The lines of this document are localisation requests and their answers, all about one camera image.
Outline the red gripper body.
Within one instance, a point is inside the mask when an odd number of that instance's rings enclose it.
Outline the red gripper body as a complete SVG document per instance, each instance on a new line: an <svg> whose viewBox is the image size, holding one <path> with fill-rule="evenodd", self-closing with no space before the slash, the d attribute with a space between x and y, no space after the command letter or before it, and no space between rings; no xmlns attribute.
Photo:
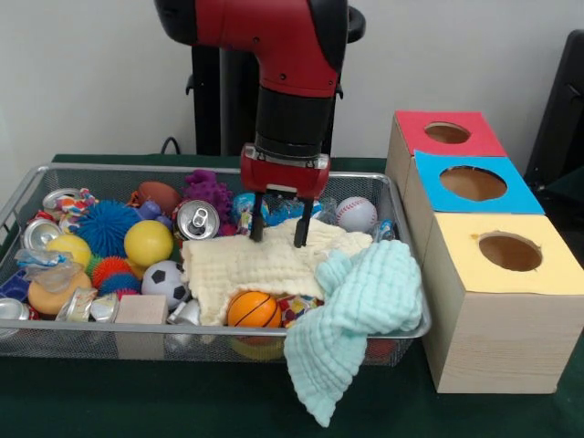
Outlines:
<svg viewBox="0 0 584 438"><path fill-rule="evenodd" d="M251 192L278 192L315 200L325 189L329 170L327 154L310 160L279 159L266 155L253 143L245 143L241 151L241 180Z"/></svg>

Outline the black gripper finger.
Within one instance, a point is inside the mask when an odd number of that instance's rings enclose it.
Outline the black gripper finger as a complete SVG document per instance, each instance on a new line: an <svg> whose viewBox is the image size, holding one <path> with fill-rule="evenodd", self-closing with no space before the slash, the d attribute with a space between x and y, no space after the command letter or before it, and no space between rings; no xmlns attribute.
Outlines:
<svg viewBox="0 0 584 438"><path fill-rule="evenodd" d="M301 198L300 201L303 203L303 212L301 217L297 221L297 227L294 238L294 246L296 248L305 246L307 243L308 228L314 206L314 200L311 198Z"/></svg>
<svg viewBox="0 0 584 438"><path fill-rule="evenodd" d="M252 227L250 238L254 242L260 242L263 237L264 217L262 215L263 194L255 193L254 206L252 210Z"/></svg>

